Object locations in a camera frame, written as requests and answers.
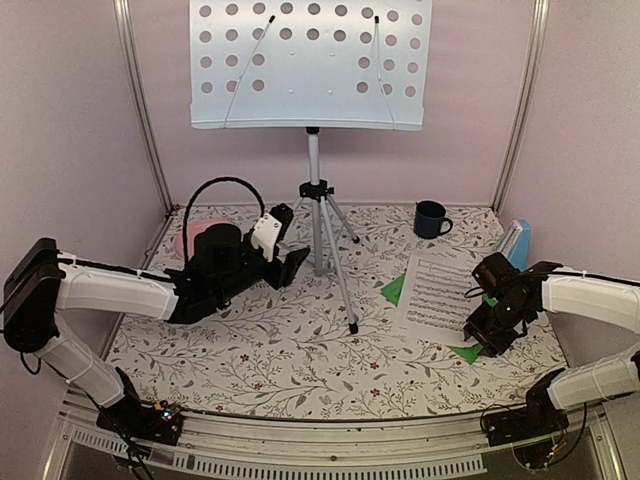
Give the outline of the green paper sheet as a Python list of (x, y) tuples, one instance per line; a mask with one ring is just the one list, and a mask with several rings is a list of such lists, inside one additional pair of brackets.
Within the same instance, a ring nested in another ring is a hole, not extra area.
[[(405, 275), (402, 274), (381, 289), (383, 297), (394, 306), (398, 306), (404, 285)], [(483, 347), (480, 344), (471, 347), (449, 347), (449, 349), (472, 365), (481, 355)]]

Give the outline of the white sheet music page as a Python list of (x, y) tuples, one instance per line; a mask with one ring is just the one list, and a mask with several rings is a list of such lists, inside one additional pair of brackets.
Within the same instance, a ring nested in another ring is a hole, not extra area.
[(482, 298), (467, 298), (476, 286), (475, 263), (462, 252), (415, 251), (409, 258), (392, 332), (449, 347), (468, 348), (463, 327)]

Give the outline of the light blue music stand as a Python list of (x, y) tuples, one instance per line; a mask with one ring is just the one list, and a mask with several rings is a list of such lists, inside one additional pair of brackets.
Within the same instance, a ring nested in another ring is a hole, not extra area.
[(302, 127), (313, 253), (335, 250), (339, 208), (319, 169), (319, 132), (422, 128), (428, 1), (193, 1), (191, 124)]

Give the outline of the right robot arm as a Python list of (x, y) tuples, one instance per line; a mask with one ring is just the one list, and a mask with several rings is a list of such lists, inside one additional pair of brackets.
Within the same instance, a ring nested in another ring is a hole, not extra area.
[[(482, 292), (494, 299), (482, 303), (463, 327), (486, 355), (497, 357), (526, 335), (543, 312), (568, 313), (639, 331), (639, 284), (571, 270), (541, 261), (519, 270), (496, 252), (475, 267), (472, 276)], [(595, 400), (616, 398), (639, 390), (639, 348), (633, 346), (582, 367), (555, 370), (531, 387), (524, 407), (486, 416), (488, 433), (513, 438), (537, 436), (568, 425), (566, 410)]]

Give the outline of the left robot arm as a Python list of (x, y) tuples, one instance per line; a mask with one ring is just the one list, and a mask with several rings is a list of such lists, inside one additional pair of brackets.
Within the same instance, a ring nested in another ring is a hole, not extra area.
[(160, 273), (80, 259), (60, 251), (55, 240), (41, 238), (5, 282), (4, 340), (83, 389), (126, 433), (141, 433), (149, 415), (135, 390), (68, 328), (61, 312), (96, 310), (197, 323), (228, 308), (260, 281), (275, 290), (293, 282), (310, 250), (280, 258), (284, 229), (271, 217), (247, 233), (228, 222), (188, 228), (181, 242), (185, 266)]

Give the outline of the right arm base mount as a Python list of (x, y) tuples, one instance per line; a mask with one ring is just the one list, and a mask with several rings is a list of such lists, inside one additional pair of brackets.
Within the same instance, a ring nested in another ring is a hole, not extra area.
[(531, 471), (547, 469), (556, 459), (569, 420), (562, 411), (540, 406), (496, 404), (497, 411), (486, 408), (480, 416), (480, 429), (491, 447), (514, 444), (547, 436), (541, 446), (517, 447), (516, 461)]

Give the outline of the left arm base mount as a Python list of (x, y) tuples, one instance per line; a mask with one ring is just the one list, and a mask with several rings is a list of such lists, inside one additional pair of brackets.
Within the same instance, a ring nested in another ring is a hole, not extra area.
[(96, 425), (127, 438), (176, 446), (184, 417), (169, 407), (156, 408), (132, 398), (124, 398), (99, 409)]

